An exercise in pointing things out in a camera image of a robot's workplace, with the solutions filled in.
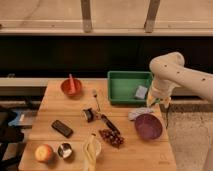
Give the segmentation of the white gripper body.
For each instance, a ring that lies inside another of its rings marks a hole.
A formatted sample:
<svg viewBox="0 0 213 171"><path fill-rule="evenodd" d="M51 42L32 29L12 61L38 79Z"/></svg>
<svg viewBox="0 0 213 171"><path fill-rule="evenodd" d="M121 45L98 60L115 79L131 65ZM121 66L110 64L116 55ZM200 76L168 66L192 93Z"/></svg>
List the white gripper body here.
<svg viewBox="0 0 213 171"><path fill-rule="evenodd" d="M168 108L171 101L171 93L151 85L147 94L146 105L151 107L155 105L157 101L162 102L164 107Z"/></svg>

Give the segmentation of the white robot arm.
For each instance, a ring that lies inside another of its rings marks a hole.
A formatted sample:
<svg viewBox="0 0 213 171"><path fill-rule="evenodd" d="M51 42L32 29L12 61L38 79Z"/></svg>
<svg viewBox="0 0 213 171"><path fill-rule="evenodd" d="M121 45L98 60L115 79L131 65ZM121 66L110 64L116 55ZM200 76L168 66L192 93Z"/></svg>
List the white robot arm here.
<svg viewBox="0 0 213 171"><path fill-rule="evenodd" d="M185 67L185 59L179 52L171 52L153 58L149 64L154 74L146 101L151 106L156 99L167 105L173 89L179 85L213 104L213 74Z"/></svg>

